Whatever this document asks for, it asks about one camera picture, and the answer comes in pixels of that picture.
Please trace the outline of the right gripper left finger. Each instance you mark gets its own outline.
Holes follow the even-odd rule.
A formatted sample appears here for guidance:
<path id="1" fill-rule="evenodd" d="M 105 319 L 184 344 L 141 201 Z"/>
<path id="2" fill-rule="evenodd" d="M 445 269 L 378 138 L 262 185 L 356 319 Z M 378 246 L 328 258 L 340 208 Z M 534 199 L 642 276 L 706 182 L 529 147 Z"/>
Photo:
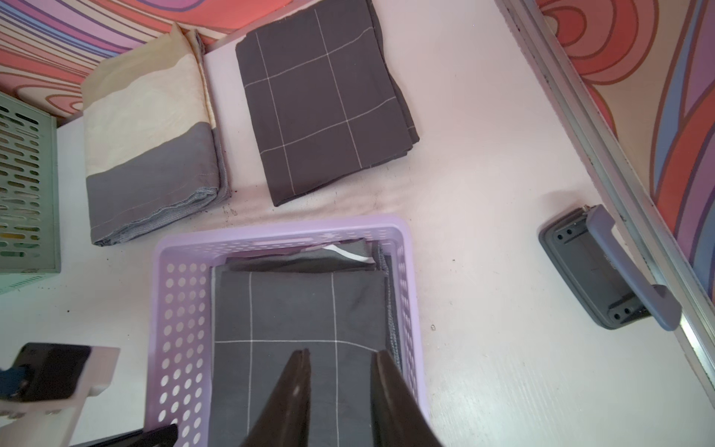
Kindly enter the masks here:
<path id="1" fill-rule="evenodd" d="M 266 406 L 241 446 L 308 445 L 311 375 L 309 350 L 292 352 Z"/>

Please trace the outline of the purple plastic basket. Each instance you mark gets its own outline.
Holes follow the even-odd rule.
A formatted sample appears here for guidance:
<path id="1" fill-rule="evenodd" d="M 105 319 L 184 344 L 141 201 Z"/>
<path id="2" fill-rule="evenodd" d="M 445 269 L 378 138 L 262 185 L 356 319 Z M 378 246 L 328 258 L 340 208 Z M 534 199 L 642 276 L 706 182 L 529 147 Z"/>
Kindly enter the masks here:
<path id="1" fill-rule="evenodd" d="M 347 240 L 379 242 L 396 287 L 401 370 L 429 415 L 413 242 L 396 215 L 270 223 L 171 235 L 156 246 L 144 427 L 178 427 L 178 445 L 209 443 L 212 393 L 212 268 L 227 257 L 259 256 Z"/>

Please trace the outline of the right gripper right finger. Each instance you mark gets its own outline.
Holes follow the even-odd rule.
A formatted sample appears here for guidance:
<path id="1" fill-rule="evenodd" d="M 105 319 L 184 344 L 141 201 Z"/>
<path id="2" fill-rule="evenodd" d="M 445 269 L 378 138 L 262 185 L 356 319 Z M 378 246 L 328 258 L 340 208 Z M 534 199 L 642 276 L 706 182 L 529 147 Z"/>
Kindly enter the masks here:
<path id="1" fill-rule="evenodd" d="M 441 446 L 385 350 L 372 354 L 371 414 L 374 446 Z"/>

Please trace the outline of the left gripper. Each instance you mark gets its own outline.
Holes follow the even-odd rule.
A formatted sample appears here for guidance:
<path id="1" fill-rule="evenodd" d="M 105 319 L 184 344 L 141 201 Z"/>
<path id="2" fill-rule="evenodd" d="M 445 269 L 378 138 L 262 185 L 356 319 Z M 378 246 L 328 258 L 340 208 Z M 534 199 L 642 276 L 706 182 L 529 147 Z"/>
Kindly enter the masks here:
<path id="1" fill-rule="evenodd" d="M 87 399 L 111 385 L 119 353 L 107 346 L 24 345 L 1 372 L 1 444 L 68 446 Z"/>

